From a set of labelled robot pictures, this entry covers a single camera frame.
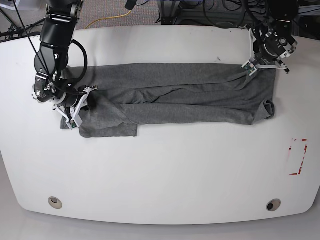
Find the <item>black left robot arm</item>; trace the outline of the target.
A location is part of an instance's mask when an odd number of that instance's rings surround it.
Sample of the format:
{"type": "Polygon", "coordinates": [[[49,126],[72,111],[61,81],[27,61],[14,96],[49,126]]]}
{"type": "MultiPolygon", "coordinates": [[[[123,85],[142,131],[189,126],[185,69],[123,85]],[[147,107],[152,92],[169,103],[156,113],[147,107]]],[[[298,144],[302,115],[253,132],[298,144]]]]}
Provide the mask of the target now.
{"type": "Polygon", "coordinates": [[[296,0],[266,0],[265,16],[259,20],[252,13],[249,2],[242,1],[242,7],[253,20],[250,34],[250,59],[242,68],[252,76],[260,69],[290,70],[283,62],[297,49],[297,41],[292,36],[292,21],[298,15],[296,0]]]}

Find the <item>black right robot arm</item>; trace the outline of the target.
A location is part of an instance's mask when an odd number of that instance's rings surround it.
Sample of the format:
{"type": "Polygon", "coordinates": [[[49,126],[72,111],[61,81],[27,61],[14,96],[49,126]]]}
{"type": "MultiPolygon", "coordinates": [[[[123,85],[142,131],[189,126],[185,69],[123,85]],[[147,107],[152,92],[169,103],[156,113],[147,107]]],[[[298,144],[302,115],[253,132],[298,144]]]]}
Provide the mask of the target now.
{"type": "Polygon", "coordinates": [[[92,107],[90,93],[97,86],[80,86],[88,69],[88,55],[85,48],[74,39],[76,25],[83,7],[82,0],[48,0],[46,16],[40,34],[40,47],[34,58],[36,70],[32,97],[40,103],[52,102],[69,129],[83,123],[79,113],[92,107]],[[64,78],[63,71],[69,62],[71,44],[83,53],[84,67],[78,77],[64,78]]]}

